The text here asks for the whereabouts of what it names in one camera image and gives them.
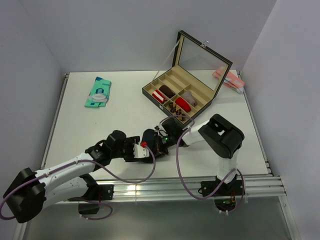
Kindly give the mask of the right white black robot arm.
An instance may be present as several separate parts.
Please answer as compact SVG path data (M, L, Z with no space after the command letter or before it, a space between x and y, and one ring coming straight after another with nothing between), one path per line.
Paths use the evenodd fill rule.
M173 115L161 120L157 129L164 130L170 147L186 148L206 142L218 156L216 189L222 195L229 194L237 180L237 156L245 139L244 133L218 113L202 124L186 128L178 125L176 117Z

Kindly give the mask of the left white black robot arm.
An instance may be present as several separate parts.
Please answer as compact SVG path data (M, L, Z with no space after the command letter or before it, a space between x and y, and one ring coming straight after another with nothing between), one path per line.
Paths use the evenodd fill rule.
M83 218L90 219L99 211L104 191L91 173L107 170L111 160L122 158L126 162L142 162L156 158L146 142L139 136L127 137L120 130L113 131L107 139L98 141L80 155L42 170L21 170L3 195L1 206L7 205L11 219L26 223L43 209L61 201L87 202L92 210L81 210Z

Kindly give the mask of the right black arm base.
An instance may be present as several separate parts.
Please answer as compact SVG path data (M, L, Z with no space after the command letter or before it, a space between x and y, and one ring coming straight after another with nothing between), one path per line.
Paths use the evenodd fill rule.
M216 177L215 180L202 181L198 193L202 197L209 195L221 181ZM224 197L222 199L215 199L215 207L222 212L230 213L237 208L245 197L245 187L243 181L237 180L237 175L230 183L223 183L221 187L213 195L216 197Z

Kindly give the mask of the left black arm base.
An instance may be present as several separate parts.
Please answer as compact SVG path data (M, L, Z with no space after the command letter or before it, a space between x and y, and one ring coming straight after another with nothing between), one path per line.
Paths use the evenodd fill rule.
M113 199L114 185L113 184L98 184L90 187L84 196L69 198L69 202L78 202L78 212L81 218L91 221L103 220L110 217L113 213L113 208L105 201ZM92 217L99 210L109 209L106 216Z

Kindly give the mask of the navy patterned sock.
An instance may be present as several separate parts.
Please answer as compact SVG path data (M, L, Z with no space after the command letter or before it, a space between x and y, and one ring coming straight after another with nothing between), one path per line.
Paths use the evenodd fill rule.
M143 132L141 146L148 146L150 150L156 152L159 148L159 140L160 137L158 133L155 130L148 128Z

